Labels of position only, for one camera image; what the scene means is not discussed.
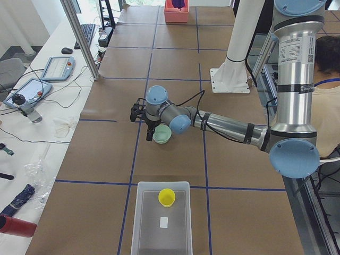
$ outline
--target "blue joint cap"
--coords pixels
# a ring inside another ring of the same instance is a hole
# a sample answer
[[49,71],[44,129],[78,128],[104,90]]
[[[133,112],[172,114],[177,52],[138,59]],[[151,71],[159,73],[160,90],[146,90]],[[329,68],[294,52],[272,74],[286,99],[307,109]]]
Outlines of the blue joint cap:
[[289,178],[304,178],[318,168],[319,151],[307,140],[290,138],[277,142],[269,152],[276,171]]
[[168,99],[168,91],[162,86],[152,86],[147,92],[147,102],[151,105],[160,105]]
[[275,8],[285,16],[300,17],[324,6],[326,0],[274,0]]
[[188,116],[182,114],[174,117],[170,122],[170,129],[176,134],[184,133],[191,125],[191,120]]

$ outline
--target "gray chair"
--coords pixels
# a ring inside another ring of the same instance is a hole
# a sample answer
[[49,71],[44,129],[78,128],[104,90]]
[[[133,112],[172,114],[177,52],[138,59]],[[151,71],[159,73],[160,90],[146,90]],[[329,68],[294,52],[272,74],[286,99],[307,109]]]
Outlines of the gray chair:
[[10,58],[0,62],[0,93],[11,91],[25,72],[21,59]]

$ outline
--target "computer mouse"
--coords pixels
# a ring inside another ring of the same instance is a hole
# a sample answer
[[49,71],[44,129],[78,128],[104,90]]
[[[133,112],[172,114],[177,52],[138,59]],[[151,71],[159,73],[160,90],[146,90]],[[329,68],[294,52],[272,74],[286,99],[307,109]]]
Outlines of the computer mouse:
[[62,48],[62,54],[72,54],[73,49],[70,48]]

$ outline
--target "green bowl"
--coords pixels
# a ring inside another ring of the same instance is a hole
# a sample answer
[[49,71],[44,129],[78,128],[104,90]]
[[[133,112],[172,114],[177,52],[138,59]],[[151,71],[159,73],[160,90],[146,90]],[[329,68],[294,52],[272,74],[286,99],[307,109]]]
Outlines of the green bowl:
[[166,143],[171,137],[171,129],[167,125],[159,125],[155,128],[154,136],[152,137],[156,143]]

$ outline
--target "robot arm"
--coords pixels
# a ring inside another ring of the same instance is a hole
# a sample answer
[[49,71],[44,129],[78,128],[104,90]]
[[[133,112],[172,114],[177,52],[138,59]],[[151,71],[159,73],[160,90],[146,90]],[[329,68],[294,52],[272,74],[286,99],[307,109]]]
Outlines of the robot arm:
[[197,111],[194,107],[176,107],[161,86],[148,90],[145,105],[134,104],[131,121],[136,117],[145,120],[150,141],[155,127],[162,121],[175,133],[183,133],[194,126],[257,146],[269,153],[273,167],[284,176],[302,178],[312,174],[319,165],[315,146],[317,133],[310,124],[315,39],[324,23],[324,4],[325,0],[274,1],[273,28],[279,40],[279,76],[277,122],[272,127],[243,123]]

